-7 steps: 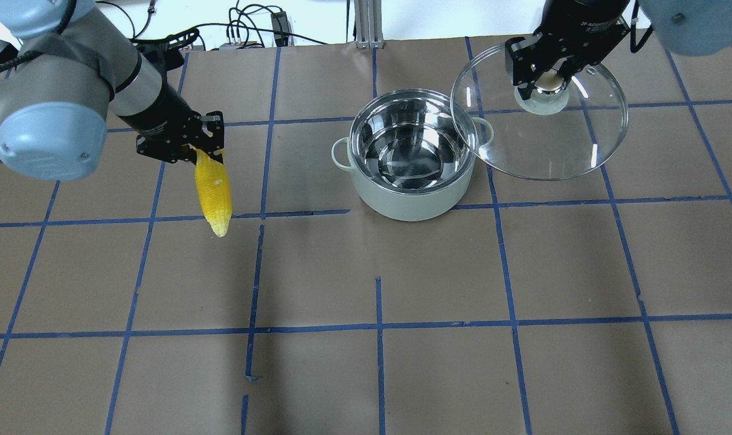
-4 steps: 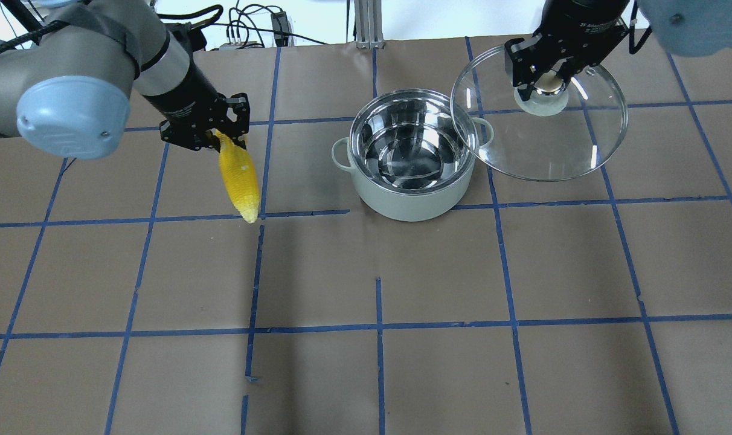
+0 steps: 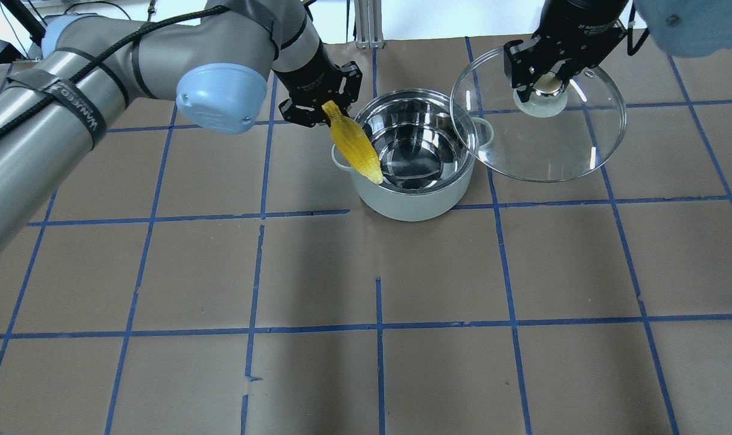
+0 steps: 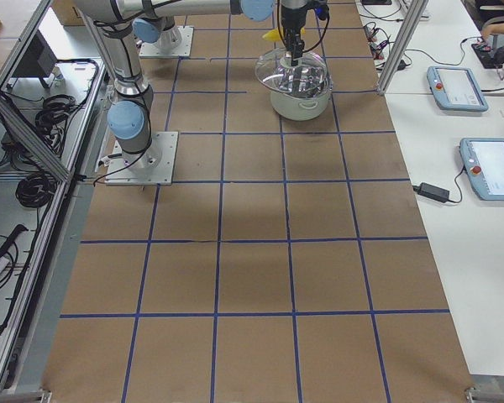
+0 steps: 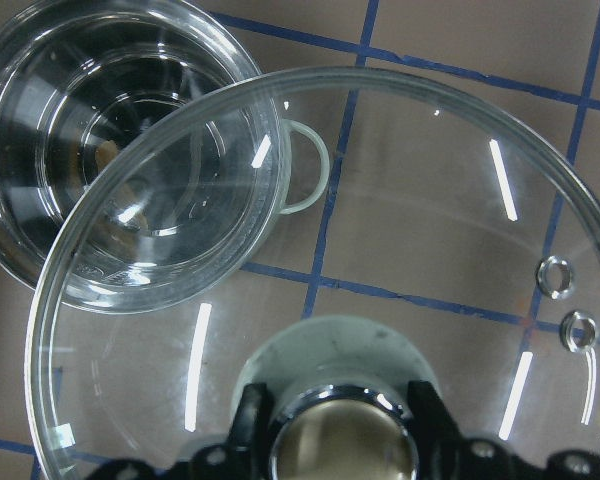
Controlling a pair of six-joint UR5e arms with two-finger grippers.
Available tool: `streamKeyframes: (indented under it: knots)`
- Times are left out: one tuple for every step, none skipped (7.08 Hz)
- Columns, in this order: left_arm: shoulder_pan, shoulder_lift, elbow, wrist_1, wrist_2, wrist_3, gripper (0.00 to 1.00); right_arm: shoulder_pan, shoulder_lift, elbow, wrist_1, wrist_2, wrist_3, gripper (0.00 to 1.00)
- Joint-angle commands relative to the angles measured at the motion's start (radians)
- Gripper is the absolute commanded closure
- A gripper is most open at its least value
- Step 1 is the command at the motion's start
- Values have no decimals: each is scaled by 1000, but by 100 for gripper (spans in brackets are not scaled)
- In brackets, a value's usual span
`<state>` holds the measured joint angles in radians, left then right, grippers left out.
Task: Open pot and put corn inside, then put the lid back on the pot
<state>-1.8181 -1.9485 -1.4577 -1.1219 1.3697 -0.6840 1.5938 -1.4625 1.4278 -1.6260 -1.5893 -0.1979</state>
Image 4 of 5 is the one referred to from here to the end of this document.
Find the person hand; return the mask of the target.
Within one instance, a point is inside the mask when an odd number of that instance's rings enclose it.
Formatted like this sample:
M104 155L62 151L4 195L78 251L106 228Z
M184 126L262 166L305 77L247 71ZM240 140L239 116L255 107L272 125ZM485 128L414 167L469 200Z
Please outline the person hand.
M504 34L504 23L501 24L487 24L481 30L481 37L488 39L492 35Z

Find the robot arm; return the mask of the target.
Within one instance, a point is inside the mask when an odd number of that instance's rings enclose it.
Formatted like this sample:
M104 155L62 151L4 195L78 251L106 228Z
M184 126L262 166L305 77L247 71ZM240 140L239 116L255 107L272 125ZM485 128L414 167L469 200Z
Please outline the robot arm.
M161 50L171 50L182 42L181 33L173 17L136 18L133 23L136 37Z
M263 21L278 14L282 42L297 62L305 53L302 29L314 1L78 1L87 26L102 37L102 52L115 75L117 102L108 127L118 141L126 167L155 166L160 147L150 122L153 89L144 77L135 41L157 43L176 33L174 18L188 15L240 15Z

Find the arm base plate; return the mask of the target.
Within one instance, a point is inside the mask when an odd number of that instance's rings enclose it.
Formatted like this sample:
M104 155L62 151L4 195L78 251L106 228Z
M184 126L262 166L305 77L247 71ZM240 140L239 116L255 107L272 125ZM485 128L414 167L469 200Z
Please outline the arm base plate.
M104 183L108 186L152 186L172 184L178 144L178 132L156 132L151 146L134 164L131 154L112 159Z
M193 26L174 26L164 31L157 42L143 42L139 57L141 59L188 58L192 50Z

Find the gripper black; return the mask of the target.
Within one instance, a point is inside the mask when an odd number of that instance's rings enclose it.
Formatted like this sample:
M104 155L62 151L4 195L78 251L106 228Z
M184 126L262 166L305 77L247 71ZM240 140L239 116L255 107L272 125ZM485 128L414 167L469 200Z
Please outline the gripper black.
M301 31L306 24L308 1L281 0L279 6L282 43L291 53L291 66L297 66L299 50L304 50L305 45Z

